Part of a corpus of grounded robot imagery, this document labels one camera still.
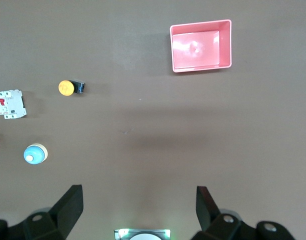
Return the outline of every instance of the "yellow cap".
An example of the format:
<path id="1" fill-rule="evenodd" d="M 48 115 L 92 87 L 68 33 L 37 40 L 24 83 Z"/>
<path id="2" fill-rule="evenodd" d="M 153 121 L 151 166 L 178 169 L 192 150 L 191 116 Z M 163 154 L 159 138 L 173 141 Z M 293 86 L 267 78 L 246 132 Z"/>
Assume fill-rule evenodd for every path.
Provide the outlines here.
<path id="1" fill-rule="evenodd" d="M 58 90 L 64 96 L 71 96 L 74 92 L 74 85 L 70 81 L 64 80 L 59 83 Z"/>

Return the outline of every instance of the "gray table surface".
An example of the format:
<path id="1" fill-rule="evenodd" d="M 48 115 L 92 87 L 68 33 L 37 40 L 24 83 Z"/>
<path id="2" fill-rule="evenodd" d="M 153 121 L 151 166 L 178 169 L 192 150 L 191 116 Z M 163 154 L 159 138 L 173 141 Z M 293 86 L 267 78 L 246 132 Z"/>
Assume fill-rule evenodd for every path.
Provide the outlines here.
<path id="1" fill-rule="evenodd" d="M 232 67 L 172 72 L 169 28 L 232 20 Z M 86 82 L 62 96 L 62 80 Z M 82 184 L 69 240 L 199 229 L 196 186 L 250 226 L 306 239 L 306 0 L 0 0 L 0 218 L 14 225 Z M 40 165 L 24 149 L 47 147 Z"/>

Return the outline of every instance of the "circuit breaker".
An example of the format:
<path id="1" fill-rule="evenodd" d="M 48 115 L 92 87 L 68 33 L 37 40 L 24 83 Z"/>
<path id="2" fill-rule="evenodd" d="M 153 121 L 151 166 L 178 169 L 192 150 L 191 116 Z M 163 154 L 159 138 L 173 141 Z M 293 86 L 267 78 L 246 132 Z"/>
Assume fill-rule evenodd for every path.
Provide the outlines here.
<path id="1" fill-rule="evenodd" d="M 5 119 L 18 119 L 27 114 L 23 104 L 22 91 L 0 91 L 0 115 Z"/>

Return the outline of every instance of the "screw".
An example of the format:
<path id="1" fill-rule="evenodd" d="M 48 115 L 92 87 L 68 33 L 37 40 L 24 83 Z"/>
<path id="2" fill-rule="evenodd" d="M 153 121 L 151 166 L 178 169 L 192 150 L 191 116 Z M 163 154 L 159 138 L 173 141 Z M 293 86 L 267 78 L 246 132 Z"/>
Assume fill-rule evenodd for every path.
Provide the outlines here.
<path id="1" fill-rule="evenodd" d="M 265 227 L 266 230 L 268 230 L 270 232 L 276 232 L 277 231 L 277 228 L 271 223 L 265 223 L 264 227 Z"/>
<path id="2" fill-rule="evenodd" d="M 231 217 L 231 216 L 229 216 L 229 215 L 225 215 L 225 216 L 223 217 L 223 219 L 224 219 L 225 222 L 227 222 L 227 223 L 229 223 L 229 224 L 231 224 L 231 223 L 234 222 L 233 217 Z"/>
<path id="3" fill-rule="evenodd" d="M 32 218 L 32 221 L 33 222 L 36 222 L 38 220 L 41 220 L 42 219 L 42 215 L 35 215 L 33 218 Z"/>

